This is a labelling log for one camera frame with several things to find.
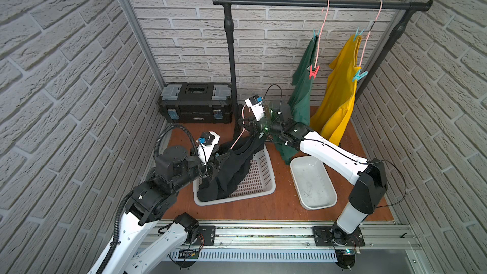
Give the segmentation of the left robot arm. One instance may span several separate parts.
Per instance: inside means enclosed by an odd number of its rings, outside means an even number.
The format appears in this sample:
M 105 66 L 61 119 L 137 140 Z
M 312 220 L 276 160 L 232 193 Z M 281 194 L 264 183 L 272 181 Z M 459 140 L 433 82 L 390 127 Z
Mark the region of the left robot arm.
M 161 151 L 162 140 L 175 128 L 186 134 L 191 149 L 176 145 Z M 225 160 L 215 155 L 219 139 L 215 132 L 204 132 L 195 139 L 185 127 L 175 124 L 162 130 L 153 148 L 155 167 L 143 183 L 122 198 L 115 212 L 112 239 L 90 273 L 150 273 L 177 247 L 193 243 L 199 222 L 183 213 L 163 228 L 156 241 L 138 251 L 148 233 L 175 204 L 179 191 L 198 178 L 217 174 Z

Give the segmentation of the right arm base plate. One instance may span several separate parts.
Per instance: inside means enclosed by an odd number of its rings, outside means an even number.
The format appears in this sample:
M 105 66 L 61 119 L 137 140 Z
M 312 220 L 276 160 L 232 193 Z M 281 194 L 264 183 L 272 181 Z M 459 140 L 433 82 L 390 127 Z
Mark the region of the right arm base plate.
M 312 227 L 313 239 L 315 246 L 327 247 L 327 246 L 352 246 L 363 247 L 365 246 L 364 236 L 360 227 L 357 227 L 351 234 L 347 234 L 342 231 L 338 226 L 314 226 Z

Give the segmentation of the white perforated laundry basket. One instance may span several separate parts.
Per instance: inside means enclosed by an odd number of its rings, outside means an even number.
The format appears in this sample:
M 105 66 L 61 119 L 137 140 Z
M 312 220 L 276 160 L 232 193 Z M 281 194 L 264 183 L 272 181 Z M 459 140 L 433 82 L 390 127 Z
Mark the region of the white perforated laundry basket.
M 199 185 L 202 182 L 201 178 L 196 179 L 192 185 L 196 205 L 210 206 L 231 203 L 238 200 L 253 199 L 274 193 L 276 189 L 275 175 L 266 146 L 254 155 L 250 164 L 251 166 L 247 176 L 238 184 L 237 190 L 225 199 L 207 202 L 201 201 L 197 197 L 197 192 L 199 190 Z

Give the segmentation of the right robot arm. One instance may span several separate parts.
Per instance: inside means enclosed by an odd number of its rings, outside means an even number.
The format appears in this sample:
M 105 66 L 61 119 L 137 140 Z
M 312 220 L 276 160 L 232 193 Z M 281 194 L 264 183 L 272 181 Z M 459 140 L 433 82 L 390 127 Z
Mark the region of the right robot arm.
M 388 191 L 386 160 L 367 160 L 329 142 L 308 125 L 294 121 L 287 104 L 274 110 L 265 105 L 262 97 L 254 95 L 245 100 L 245 105 L 254 116 L 239 119 L 243 128 L 270 137 L 275 145 L 317 158 L 353 185 L 346 207 L 330 230 L 332 240 L 345 245 L 364 219 L 381 207 L 379 203 Z

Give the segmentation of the pink hanger of black shirt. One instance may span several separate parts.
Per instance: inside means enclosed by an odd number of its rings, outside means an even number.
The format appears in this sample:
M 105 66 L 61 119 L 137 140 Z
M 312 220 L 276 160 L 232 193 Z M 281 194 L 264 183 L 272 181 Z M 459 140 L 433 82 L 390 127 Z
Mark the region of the pink hanger of black shirt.
M 243 107 L 242 107 L 242 119 L 243 119 L 243 118 L 245 118 L 245 114 L 244 114 L 244 112 L 245 112 L 245 110 L 246 110 L 246 107 L 247 107 L 246 105 L 243 105 Z M 246 129 L 245 129 L 243 126 L 242 126 L 242 130 L 241 130 L 241 132 L 240 132 L 239 136 L 237 137 L 237 139 L 235 139 L 235 141 L 233 142 L 233 144 L 232 144 L 232 146 L 230 147 L 230 149 L 233 149 L 233 148 L 234 148 L 234 146 L 237 144 L 237 142 L 240 140 L 240 138 L 242 137 L 242 135 L 243 135 L 245 132 L 246 132 Z

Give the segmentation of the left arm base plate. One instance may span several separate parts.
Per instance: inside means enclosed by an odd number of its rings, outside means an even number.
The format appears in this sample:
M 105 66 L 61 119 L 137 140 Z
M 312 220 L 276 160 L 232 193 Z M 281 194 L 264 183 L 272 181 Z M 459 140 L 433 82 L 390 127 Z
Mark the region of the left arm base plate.
M 191 247 L 197 246 L 213 246 L 216 236 L 215 225 L 200 225 L 198 231 L 191 232 L 184 245 Z

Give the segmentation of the black t-shirt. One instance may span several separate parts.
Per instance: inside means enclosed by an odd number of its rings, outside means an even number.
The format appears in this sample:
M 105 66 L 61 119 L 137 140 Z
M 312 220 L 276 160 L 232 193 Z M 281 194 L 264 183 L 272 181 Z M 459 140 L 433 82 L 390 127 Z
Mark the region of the black t-shirt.
M 255 153 L 265 146 L 266 137 L 263 135 L 241 137 L 237 142 L 227 142 L 220 146 L 217 153 L 228 155 L 221 168 L 211 181 L 203 179 L 197 192 L 202 202 L 226 199 L 237 190 L 238 185 L 247 176 L 251 160 Z

